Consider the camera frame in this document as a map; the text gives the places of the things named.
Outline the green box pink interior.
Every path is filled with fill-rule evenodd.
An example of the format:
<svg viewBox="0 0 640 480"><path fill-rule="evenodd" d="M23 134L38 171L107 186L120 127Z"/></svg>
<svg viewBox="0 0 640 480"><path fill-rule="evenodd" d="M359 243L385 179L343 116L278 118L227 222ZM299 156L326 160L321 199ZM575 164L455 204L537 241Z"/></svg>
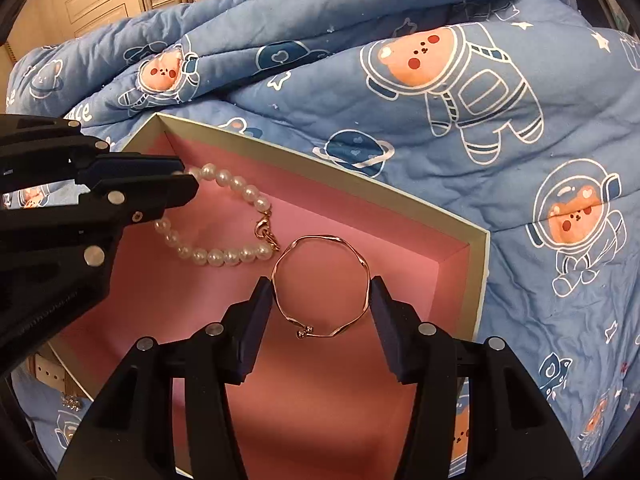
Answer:
<svg viewBox="0 0 640 480"><path fill-rule="evenodd" d="M270 199L273 231L343 237L392 296L451 336L476 335L490 235L456 214L287 148L168 115L151 117L129 151L208 162ZM137 339L191 336L250 296L277 259L231 268L179 259L152 226L126 229L110 296L52 340L90 394ZM414 390L386 364L372 316L332 339L298 339L275 307L252 374L230 387L233 426L253 479L389 479L400 456Z"/></svg>

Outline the rose gold bangle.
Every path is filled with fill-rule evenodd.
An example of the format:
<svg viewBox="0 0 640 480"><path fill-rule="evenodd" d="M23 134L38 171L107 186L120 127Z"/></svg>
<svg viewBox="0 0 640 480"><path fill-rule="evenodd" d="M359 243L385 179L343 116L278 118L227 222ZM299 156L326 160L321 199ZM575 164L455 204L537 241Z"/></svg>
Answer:
<svg viewBox="0 0 640 480"><path fill-rule="evenodd" d="M274 305L298 339L332 339L370 310L371 269L343 237L308 234L292 240L270 274Z"/></svg>

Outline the blue astronaut bear quilt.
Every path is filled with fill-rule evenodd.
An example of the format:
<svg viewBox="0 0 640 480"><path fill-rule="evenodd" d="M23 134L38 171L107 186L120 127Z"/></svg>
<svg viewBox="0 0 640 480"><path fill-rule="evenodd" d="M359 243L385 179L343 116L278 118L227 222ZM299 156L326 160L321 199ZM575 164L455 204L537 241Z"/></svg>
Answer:
<svg viewBox="0 0 640 480"><path fill-rule="evenodd" d="M201 0L31 50L13 114L121 150L151 115L386 183L486 229L506 338L585 472L639 404L639 43L576 0Z"/></svg>

